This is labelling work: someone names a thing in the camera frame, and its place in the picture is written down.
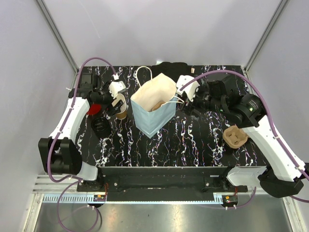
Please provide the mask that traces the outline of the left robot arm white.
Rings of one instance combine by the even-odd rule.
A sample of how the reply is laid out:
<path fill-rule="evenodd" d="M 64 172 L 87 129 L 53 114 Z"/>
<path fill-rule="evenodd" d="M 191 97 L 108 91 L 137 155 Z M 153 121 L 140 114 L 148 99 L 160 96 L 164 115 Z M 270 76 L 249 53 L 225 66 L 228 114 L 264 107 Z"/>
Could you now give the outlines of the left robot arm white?
<path fill-rule="evenodd" d="M 76 86 L 69 92 L 67 107 L 58 125 L 47 138 L 41 138 L 38 142 L 43 168 L 55 183 L 74 178 L 87 181 L 93 191 L 104 187 L 98 168 L 83 161 L 75 144 L 80 124 L 93 104 L 103 106 L 109 116 L 120 112 L 123 100 L 115 100 L 126 90 L 124 82 L 114 73 L 112 80 L 106 81 L 102 87 L 100 83 L 98 75 L 78 74 Z"/>

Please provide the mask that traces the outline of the blue white paper bag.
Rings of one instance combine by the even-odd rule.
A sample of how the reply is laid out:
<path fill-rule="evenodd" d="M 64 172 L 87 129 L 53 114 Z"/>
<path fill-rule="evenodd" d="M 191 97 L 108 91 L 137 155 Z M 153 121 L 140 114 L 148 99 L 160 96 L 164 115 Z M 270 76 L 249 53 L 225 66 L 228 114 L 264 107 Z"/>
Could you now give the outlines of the blue white paper bag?
<path fill-rule="evenodd" d="M 148 138 L 152 138 L 176 114 L 176 104 L 184 100 L 177 96 L 176 83 L 163 73 L 141 84 L 138 74 L 133 75 L 139 85 L 131 96 L 131 106 L 136 127 Z M 166 104 L 156 111 L 152 107 L 159 101 Z"/>

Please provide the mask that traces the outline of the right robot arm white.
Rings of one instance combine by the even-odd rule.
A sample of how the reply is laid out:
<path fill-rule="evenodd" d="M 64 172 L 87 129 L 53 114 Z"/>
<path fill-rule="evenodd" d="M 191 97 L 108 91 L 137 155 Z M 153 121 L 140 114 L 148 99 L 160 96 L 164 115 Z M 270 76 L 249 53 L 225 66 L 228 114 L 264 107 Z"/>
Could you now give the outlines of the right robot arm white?
<path fill-rule="evenodd" d="M 230 70 L 215 70 L 197 77 L 180 75 L 177 94 L 183 100 L 181 111 L 223 114 L 234 125 L 225 136 L 234 145 L 241 144 L 242 135 L 250 137 L 269 165 L 228 168 L 219 179 L 223 191 L 236 186 L 261 187 L 275 197 L 291 197 L 301 191 L 303 179 L 309 178 L 309 165 L 288 146 L 275 128 L 269 108 L 257 88 L 242 74 Z"/>

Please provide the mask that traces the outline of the stack of paper cups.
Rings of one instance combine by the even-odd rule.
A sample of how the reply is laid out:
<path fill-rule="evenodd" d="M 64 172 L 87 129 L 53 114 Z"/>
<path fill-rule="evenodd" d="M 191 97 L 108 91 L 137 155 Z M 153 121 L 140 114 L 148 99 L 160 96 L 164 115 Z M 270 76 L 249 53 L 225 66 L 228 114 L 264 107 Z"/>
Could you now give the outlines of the stack of paper cups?
<path fill-rule="evenodd" d="M 116 117 L 119 120 L 123 120 L 127 116 L 127 104 L 126 104 L 126 98 L 123 94 L 119 93 L 116 97 L 116 104 L 120 103 L 120 112 L 116 114 Z"/>

